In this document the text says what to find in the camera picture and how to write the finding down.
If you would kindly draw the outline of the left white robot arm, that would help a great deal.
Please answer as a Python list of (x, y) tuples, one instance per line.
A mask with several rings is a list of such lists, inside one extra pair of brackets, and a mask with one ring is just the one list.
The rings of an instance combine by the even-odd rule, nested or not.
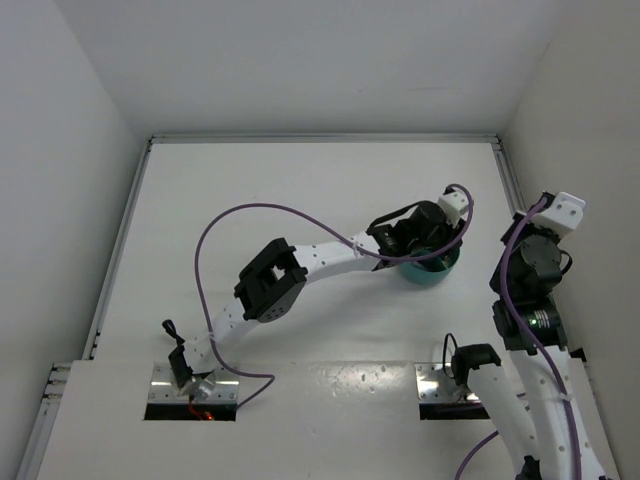
[(232, 300), (217, 315), (204, 315), (204, 336), (188, 341), (171, 320), (163, 322), (176, 342), (168, 356), (175, 386), (181, 394), (202, 395), (206, 380), (224, 364), (222, 349), (256, 327), (284, 317), (312, 283), (404, 265), (436, 271), (459, 254), (472, 216), (472, 203), (452, 192), (436, 202), (420, 201), (384, 215), (350, 237), (337, 234), (332, 242), (270, 241), (241, 270)]

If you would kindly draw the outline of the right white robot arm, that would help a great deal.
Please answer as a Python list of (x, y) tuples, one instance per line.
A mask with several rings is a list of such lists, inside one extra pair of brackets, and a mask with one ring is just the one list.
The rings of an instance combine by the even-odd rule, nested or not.
[(568, 266), (560, 240), (583, 218), (584, 204), (557, 198), (517, 214), (502, 240), (505, 251), (490, 281), (499, 299), (496, 328), (524, 387), (512, 391), (489, 344), (456, 349), (457, 385), (475, 393), (505, 443), (518, 479), (605, 479), (591, 447), (571, 380), (572, 359), (551, 292)]

